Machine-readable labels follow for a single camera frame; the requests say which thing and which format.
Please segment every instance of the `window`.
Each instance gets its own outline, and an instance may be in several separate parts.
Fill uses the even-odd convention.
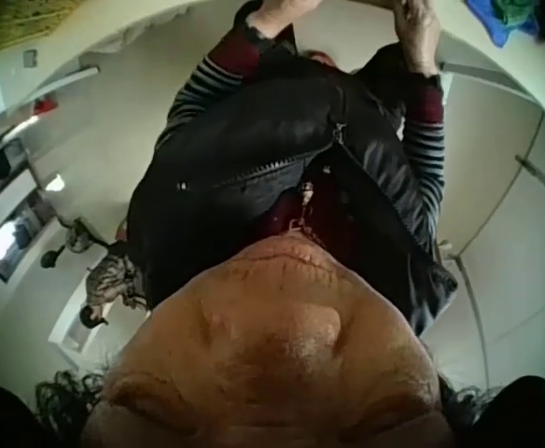
[[[0,278],[7,282],[55,212],[39,189],[33,191],[0,227]]]

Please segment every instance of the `striped shirt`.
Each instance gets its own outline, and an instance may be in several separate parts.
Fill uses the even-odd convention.
[[[175,97],[158,150],[179,128],[210,105],[242,88],[259,60],[259,51],[237,30],[229,32],[202,60]],[[403,146],[419,182],[434,240],[444,192],[444,108],[442,92],[433,86],[416,87],[409,95]]]

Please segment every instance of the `zipper pull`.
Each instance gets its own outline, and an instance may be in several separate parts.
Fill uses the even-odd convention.
[[[345,147],[345,128],[347,125],[345,123],[335,123],[335,129],[332,130],[332,139]]]

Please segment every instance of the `nose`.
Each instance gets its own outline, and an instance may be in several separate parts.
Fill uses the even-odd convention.
[[[283,389],[285,395],[288,388],[329,374],[341,333],[333,308],[302,301],[221,301],[204,315],[214,359],[234,384]]]

